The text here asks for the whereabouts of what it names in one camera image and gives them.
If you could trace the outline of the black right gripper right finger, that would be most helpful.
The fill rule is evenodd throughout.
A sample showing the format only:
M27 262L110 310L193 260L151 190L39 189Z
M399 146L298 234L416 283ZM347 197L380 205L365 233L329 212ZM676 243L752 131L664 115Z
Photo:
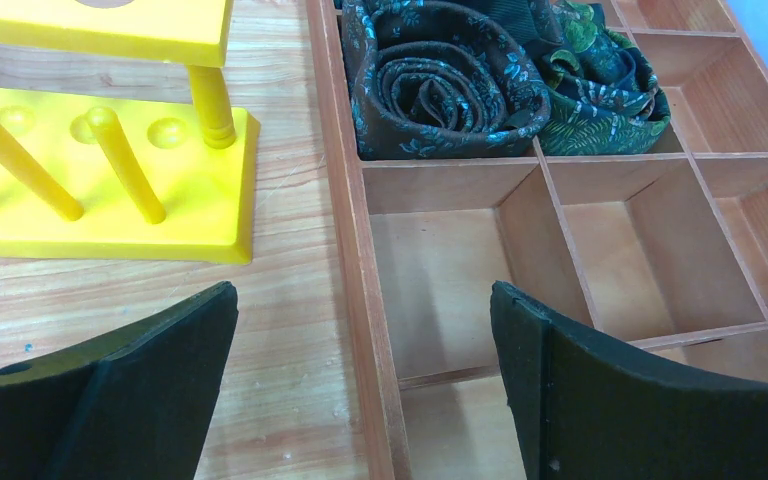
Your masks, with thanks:
M687 366L498 281L490 316L530 479L768 479L768 383Z

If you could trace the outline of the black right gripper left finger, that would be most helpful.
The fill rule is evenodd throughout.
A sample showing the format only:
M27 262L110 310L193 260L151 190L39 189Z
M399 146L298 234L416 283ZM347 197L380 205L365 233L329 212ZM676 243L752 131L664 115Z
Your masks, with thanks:
M219 396L238 295L163 311L0 369L0 479L191 479Z

